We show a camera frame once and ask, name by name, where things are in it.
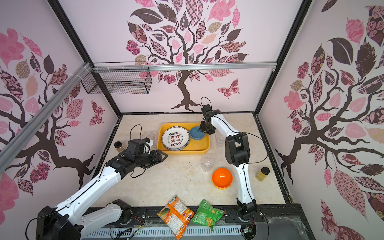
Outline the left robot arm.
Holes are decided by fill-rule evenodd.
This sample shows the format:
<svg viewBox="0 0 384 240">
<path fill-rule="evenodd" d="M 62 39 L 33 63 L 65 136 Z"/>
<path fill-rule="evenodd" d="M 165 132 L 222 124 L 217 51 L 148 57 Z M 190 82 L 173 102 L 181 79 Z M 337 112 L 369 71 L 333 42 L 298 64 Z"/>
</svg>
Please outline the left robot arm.
<svg viewBox="0 0 384 240">
<path fill-rule="evenodd" d="M 168 157 L 160 150 L 151 150 L 153 144 L 148 138 L 130 140 L 127 149 L 109 160 L 102 172 L 79 191 L 54 208 L 43 208 L 37 217 L 36 239 L 81 240 L 110 223 L 128 223 L 133 215 L 131 206 L 120 199 L 90 214 L 86 211 L 136 168 L 146 170 Z"/>
</svg>

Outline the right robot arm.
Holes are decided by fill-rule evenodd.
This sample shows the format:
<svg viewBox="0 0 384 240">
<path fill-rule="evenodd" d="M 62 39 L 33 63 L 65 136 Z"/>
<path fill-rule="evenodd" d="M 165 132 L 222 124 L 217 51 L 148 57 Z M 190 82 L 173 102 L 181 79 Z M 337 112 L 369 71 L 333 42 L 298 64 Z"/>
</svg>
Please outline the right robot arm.
<svg viewBox="0 0 384 240">
<path fill-rule="evenodd" d="M 248 135 L 236 130 L 220 110 L 213 110 L 210 105 L 201 108 L 203 120 L 200 130 L 208 135 L 216 131 L 225 137 L 225 158 L 235 169 L 237 181 L 237 208 L 239 218 L 249 220 L 257 212 L 257 202 L 251 188 L 249 176 L 249 158 L 251 156 Z"/>
</svg>

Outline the orange bowl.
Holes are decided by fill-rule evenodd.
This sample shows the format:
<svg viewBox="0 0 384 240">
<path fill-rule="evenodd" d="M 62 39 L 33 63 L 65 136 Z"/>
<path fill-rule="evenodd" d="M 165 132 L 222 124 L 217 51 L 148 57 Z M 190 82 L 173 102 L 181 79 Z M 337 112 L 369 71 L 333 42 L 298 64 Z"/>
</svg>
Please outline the orange bowl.
<svg viewBox="0 0 384 240">
<path fill-rule="evenodd" d="M 231 185 L 233 182 L 232 173 L 225 168 L 219 168 L 215 170 L 212 174 L 212 182 L 218 186 Z"/>
</svg>

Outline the yellow bowl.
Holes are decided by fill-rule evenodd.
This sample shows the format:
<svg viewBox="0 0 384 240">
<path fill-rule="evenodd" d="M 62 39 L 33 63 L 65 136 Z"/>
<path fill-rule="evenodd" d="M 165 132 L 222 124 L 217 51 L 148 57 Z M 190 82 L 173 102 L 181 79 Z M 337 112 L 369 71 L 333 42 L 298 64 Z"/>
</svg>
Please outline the yellow bowl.
<svg viewBox="0 0 384 240">
<path fill-rule="evenodd" d="M 217 188 L 217 189 L 220 189 L 220 190 L 225 190 L 225 189 L 228 189 L 231 185 L 226 185 L 226 186 L 218 186 L 218 185 L 215 185 L 214 184 L 214 186 L 215 186 L 215 188 Z"/>
</svg>

